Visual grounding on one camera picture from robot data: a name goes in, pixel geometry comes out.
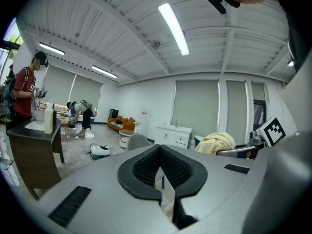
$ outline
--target orange sofa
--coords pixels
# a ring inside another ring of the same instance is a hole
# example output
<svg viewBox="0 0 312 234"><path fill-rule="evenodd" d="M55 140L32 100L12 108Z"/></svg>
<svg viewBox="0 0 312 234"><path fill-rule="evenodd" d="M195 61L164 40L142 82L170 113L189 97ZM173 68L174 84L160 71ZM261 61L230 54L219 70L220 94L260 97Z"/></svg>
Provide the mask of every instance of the orange sofa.
<svg viewBox="0 0 312 234"><path fill-rule="evenodd" d="M116 120L118 120L118 119L122 121L122 125L116 124ZM117 118L108 118L107 119L107 127L111 127L117 131L134 130L135 129L135 125L133 124L134 121L135 120L132 117L127 119L127 118L123 118L121 116L117 116Z"/></svg>

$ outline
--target pillow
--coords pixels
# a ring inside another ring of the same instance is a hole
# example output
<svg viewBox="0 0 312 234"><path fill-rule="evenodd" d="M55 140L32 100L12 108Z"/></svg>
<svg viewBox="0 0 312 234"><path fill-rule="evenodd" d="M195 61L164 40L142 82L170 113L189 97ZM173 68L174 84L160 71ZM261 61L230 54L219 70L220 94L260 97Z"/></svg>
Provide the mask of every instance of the pillow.
<svg viewBox="0 0 312 234"><path fill-rule="evenodd" d="M130 117L130 119L128 119L128 121L126 122L126 124L132 124L134 121L135 121L135 120L134 120L132 117Z"/></svg>
<svg viewBox="0 0 312 234"><path fill-rule="evenodd" d="M126 123L128 121L127 118L121 118L122 124Z"/></svg>

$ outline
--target ceiling light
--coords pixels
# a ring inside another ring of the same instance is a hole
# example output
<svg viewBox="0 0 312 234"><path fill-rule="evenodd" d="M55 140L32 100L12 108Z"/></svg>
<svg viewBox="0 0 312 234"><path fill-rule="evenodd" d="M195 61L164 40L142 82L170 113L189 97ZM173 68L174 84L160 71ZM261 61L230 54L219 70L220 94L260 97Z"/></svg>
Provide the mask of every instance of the ceiling light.
<svg viewBox="0 0 312 234"><path fill-rule="evenodd" d="M293 67L293 61L292 61L292 60L290 60L290 61L288 62L288 66Z"/></svg>
<svg viewBox="0 0 312 234"><path fill-rule="evenodd" d="M175 37L175 40L177 42L177 45L179 46L179 49L181 51L181 54L183 56L187 56L190 54L189 48L186 44L184 34L182 32L182 29L180 27L179 22L177 21L176 15L174 11L172 10L170 4L165 3L158 7L158 10L161 12L162 16L166 20L172 34Z"/></svg>
<svg viewBox="0 0 312 234"><path fill-rule="evenodd" d="M61 50L56 49L56 48L53 48L53 47L51 47L51 46L49 46L49 45L47 45L47 44L44 44L44 43L42 43L42 42L39 43L39 45L40 45L40 47L42 47L42 48L51 50L51 51L56 52L56 53L58 53L58 54L60 54L60 55L62 55L62 56L65 55L65 52L64 52L64 51L61 51Z"/></svg>
<svg viewBox="0 0 312 234"><path fill-rule="evenodd" d="M113 75L113 74L111 74L111 73L109 73L109 72L107 72L107 71L105 71L105 70L103 70L103 69L100 69L100 68L95 67L95 66L92 66L92 68L93 68L94 70L99 71L99 72L101 72L101 73L103 73L103 74L106 74L106 75L108 75L108 76L110 76L110 77L117 78L117 76L115 76L115 75Z"/></svg>

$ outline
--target plastic bottle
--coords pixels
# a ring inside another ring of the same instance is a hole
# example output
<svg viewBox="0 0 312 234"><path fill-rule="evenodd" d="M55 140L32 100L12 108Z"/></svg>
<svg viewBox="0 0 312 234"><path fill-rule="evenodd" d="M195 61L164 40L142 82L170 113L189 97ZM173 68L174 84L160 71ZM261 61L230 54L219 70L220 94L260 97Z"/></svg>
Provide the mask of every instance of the plastic bottle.
<svg viewBox="0 0 312 234"><path fill-rule="evenodd" d="M44 133L50 134L53 130L53 108L52 100L50 100L49 106L44 111Z"/></svg>

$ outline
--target gray tile floor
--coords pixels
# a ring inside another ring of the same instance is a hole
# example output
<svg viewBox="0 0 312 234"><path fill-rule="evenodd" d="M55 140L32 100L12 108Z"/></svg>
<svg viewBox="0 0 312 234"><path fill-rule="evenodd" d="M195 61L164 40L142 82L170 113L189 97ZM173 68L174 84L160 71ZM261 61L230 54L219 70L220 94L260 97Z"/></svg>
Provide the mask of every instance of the gray tile floor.
<svg viewBox="0 0 312 234"><path fill-rule="evenodd" d="M79 138L76 136L80 129L81 125L78 125L78 128L68 129L68 138L66 139L65 131L61 128L61 140L65 163L61 163L59 154L54 154L55 163L61 179L70 176L83 166L93 161L89 154L82 153L84 151L88 151L92 143L112 146L111 155L117 155L125 152L125 149L119 146L119 133L111 128L108 128L107 125L92 125L92 131L87 130L85 138ZM4 125L0 125L0 151L1 159L14 159L11 152L9 138L5 133ZM0 170L8 184L11 186L11 189L19 196L35 202L23 183L15 163L13 163L7 170L3 168L3 165L8 162L9 161L2 161L0 163ZM161 180L156 183L156 189L162 192L163 200L161 207L166 212L168 206L170 207L174 200L175 191L167 178L165 179L165 189L163 190L161 188ZM46 190L39 189L35 189L35 191L39 196L46 192Z"/></svg>

